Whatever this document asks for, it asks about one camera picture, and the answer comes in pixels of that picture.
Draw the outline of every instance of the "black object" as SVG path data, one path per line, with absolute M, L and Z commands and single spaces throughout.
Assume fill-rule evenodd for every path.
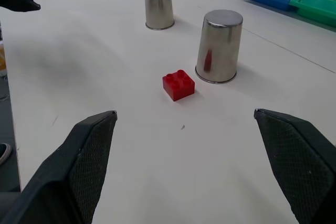
M 41 6 L 34 0 L 0 0 L 0 6 L 15 12 L 30 12 L 41 9 Z
M 273 174 L 300 224 L 336 223 L 336 148 L 310 123 L 257 109 Z
M 76 124 L 64 143 L 43 161 L 8 211 L 5 208 L 17 193 L 0 194 L 0 223 L 92 223 L 116 120 L 116 112 L 108 111 Z

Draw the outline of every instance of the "table surface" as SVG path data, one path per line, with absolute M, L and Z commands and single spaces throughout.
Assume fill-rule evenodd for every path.
M 297 223 L 253 112 L 306 119 L 335 144 L 335 33 L 246 0 L 173 0 L 164 31 L 145 27 L 144 0 L 35 1 L 0 10 L 22 187 L 77 122 L 117 110 L 93 223 Z M 214 85 L 194 67 L 221 8 L 244 29 L 237 77 Z M 162 76 L 178 69 L 196 93 L 173 102 Z

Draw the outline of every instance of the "metal cup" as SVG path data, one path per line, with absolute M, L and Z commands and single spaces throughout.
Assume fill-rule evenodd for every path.
M 204 16 L 196 74 L 204 81 L 224 83 L 237 73 L 243 17 L 232 10 L 213 10 Z
M 145 0 L 146 26 L 164 30 L 174 25 L 172 0 Z

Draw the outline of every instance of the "red lego brick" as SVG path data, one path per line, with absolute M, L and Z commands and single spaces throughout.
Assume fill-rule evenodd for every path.
M 167 74 L 162 81 L 163 89 L 174 102 L 195 93 L 195 82 L 183 70 Z

